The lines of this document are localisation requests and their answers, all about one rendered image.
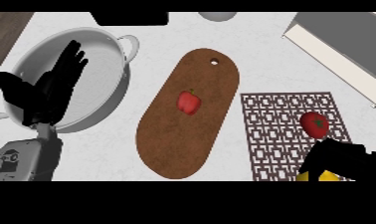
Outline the brown patterned placemat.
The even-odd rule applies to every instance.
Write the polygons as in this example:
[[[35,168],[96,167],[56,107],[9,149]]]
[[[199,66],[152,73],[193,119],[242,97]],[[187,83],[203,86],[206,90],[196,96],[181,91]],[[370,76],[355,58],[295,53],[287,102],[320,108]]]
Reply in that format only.
[[[307,112],[329,121],[327,136],[351,143],[345,123],[329,92],[258,93],[240,95],[252,179],[293,181],[314,145],[299,124]]]

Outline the red bell pepper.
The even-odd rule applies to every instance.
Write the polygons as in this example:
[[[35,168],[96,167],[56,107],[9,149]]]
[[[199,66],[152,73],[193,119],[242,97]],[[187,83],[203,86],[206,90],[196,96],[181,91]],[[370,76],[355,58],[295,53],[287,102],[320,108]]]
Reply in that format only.
[[[177,101],[177,107],[187,115],[193,115],[200,107],[200,99],[193,94],[193,89],[181,91]]]

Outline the yellow lemon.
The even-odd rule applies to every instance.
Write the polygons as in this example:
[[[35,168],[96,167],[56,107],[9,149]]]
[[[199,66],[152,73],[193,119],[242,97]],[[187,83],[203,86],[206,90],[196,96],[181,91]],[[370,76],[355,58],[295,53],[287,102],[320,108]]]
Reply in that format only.
[[[305,171],[296,175],[298,181],[339,181],[339,176],[330,171],[324,170],[318,175]]]

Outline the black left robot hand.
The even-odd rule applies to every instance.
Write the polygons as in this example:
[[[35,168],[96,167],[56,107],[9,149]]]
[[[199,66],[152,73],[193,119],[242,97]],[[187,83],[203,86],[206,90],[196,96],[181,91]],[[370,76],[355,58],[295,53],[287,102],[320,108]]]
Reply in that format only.
[[[35,84],[16,75],[0,72],[0,91],[4,101],[24,110],[22,124],[54,125],[63,118],[75,84],[88,60],[80,50],[81,43],[72,40],[59,56],[54,67],[40,77]]]

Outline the brown wooden panel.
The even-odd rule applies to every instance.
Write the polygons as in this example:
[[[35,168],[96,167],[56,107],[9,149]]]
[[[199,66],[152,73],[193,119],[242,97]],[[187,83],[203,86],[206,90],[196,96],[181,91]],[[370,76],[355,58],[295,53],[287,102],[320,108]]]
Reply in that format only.
[[[0,65],[32,18],[32,12],[0,12]]]

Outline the grey round bowl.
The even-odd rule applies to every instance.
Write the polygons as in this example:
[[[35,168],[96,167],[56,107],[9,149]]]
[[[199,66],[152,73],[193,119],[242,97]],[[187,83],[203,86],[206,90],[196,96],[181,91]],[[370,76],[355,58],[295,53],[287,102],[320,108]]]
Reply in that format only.
[[[199,15],[212,22],[224,22],[230,20],[236,13],[234,12],[199,12]]]

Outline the red tomato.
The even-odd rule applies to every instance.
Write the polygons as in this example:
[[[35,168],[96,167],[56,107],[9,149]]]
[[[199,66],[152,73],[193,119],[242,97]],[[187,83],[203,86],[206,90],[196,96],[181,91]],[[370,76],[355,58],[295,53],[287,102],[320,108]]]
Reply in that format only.
[[[318,112],[307,112],[299,118],[299,125],[307,135],[321,139],[329,131],[329,121]]]

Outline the brown wooden cutting board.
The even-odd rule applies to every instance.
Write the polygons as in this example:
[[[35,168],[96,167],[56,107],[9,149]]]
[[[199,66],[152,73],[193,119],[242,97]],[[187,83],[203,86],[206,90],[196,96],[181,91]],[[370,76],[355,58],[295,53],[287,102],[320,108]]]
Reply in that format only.
[[[141,117],[137,150],[149,169],[180,179],[209,155],[239,84],[230,57],[212,49],[183,56]]]

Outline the grey and cream shelf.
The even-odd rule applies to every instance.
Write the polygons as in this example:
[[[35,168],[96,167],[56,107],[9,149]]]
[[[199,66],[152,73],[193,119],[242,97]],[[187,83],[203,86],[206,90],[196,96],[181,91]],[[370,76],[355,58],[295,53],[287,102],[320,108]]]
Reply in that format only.
[[[376,109],[376,12],[298,12],[282,37]]]

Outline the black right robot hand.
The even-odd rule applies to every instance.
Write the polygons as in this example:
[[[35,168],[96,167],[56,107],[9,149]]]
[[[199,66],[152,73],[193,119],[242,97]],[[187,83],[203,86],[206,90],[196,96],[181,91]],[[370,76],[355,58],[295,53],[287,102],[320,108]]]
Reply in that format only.
[[[367,152],[363,144],[332,138],[317,141],[298,172],[318,175],[324,170],[358,182],[376,182],[376,151]]]

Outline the black appliance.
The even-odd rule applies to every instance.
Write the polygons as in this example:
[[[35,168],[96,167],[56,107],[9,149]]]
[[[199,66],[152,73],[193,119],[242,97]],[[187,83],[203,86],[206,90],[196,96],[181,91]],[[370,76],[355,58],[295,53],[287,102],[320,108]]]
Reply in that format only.
[[[91,16],[100,26],[165,26],[170,22],[168,12],[93,12]]]

